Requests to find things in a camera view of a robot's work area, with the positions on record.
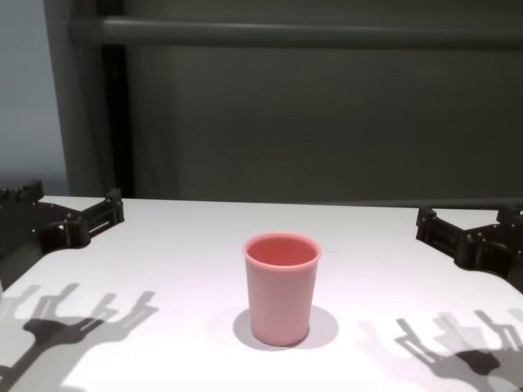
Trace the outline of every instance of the wall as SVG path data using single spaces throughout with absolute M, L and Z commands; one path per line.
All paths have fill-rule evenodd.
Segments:
M 515 2 L 129 1 L 133 16 L 518 26 Z M 138 196 L 523 194 L 523 53 L 133 47 Z
M 92 0 L 44 0 L 70 192 L 103 196 L 115 186 L 101 48 L 69 39 L 69 22 L 96 17 Z
M 69 192 L 42 1 L 0 2 L 0 186 Z

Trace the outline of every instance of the dark vertical frame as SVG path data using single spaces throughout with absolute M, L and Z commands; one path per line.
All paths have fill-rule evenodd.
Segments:
M 98 15 L 123 16 L 123 0 L 96 0 Z M 114 160 L 114 179 L 125 198 L 134 198 L 131 110 L 127 79 L 127 53 L 123 45 L 102 45 L 105 98 Z

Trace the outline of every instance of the table surface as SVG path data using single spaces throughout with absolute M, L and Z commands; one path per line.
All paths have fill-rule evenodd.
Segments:
M 523 296 L 416 241 L 414 209 L 145 200 L 124 208 L 124 223 L 84 249 L 46 256 L 4 293 L 0 392 L 523 386 Z M 439 213 L 463 228 L 495 220 Z M 292 349 L 249 331 L 242 246 L 272 230 L 310 235 L 324 249 L 311 332 Z M 35 342 L 34 330 L 52 344 Z

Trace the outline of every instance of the horizontal rail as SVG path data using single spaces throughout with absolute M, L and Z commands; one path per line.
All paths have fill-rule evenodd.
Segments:
M 75 42 L 104 45 L 419 50 L 523 50 L 521 27 L 322 26 L 146 20 L 76 20 Z
M 523 198 L 454 198 L 454 199 L 419 199 L 419 200 L 354 200 L 347 202 L 310 202 L 320 204 L 357 207 L 399 207 L 457 210 L 498 210 L 501 206 L 523 207 Z

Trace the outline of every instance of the pink cup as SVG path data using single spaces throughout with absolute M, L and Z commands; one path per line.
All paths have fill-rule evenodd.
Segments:
M 268 345 L 296 345 L 309 333 L 320 245 L 275 232 L 250 239 L 244 254 L 253 335 Z

